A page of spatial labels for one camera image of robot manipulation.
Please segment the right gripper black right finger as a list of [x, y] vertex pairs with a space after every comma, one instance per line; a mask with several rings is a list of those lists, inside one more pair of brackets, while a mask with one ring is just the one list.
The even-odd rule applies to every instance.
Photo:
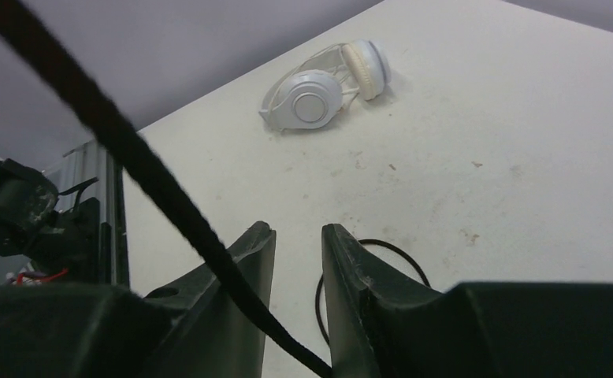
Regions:
[[397, 377], [400, 347], [380, 315], [412, 309], [440, 292], [369, 252], [343, 225], [321, 230], [329, 349], [334, 377]]

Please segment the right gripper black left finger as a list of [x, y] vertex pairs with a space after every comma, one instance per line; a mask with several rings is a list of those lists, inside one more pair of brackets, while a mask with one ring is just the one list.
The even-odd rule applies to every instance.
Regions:
[[[251, 225], [229, 248], [255, 294], [269, 304], [277, 233]], [[172, 328], [144, 377], [260, 377], [266, 336], [237, 308], [206, 265], [154, 289], [146, 300], [167, 310]]]

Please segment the black and white headphones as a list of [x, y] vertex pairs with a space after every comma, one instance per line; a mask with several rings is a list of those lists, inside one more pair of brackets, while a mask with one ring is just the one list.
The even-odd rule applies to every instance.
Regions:
[[0, 36], [126, 168], [143, 192], [204, 258], [242, 314], [307, 368], [320, 377], [331, 377], [332, 367], [294, 339], [262, 304], [217, 233], [173, 174], [40, 19], [19, 1], [0, 1]]

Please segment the white wired headphones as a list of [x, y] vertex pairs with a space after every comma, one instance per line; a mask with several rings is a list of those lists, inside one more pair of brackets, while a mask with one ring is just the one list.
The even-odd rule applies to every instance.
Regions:
[[391, 81], [387, 55], [378, 43], [337, 43], [282, 76], [266, 92], [258, 114], [273, 130], [319, 129], [355, 99], [374, 100]]

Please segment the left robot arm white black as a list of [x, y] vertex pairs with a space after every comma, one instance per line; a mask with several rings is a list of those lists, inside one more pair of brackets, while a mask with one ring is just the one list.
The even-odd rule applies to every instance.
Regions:
[[99, 202], [81, 199], [97, 182], [94, 177], [60, 191], [40, 171], [0, 160], [0, 256], [21, 255], [30, 263], [9, 276], [9, 285], [107, 281]]

